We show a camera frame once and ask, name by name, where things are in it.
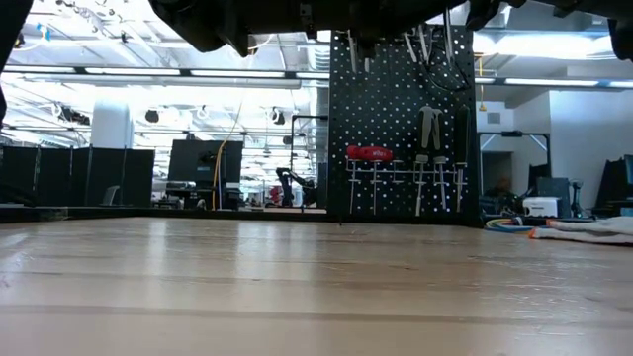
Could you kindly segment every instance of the wooden table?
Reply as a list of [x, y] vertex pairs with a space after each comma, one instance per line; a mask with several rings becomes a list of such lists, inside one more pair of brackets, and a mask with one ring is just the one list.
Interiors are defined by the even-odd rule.
[[450, 226], [0, 225], [0, 355], [631, 355], [632, 253]]

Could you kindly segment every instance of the towel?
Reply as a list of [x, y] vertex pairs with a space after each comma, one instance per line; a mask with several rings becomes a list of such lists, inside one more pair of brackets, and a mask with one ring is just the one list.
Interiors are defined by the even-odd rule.
[[633, 217], [618, 217], [597, 222], [549, 221], [549, 227], [536, 227], [530, 238], [568, 241], [633, 244]]

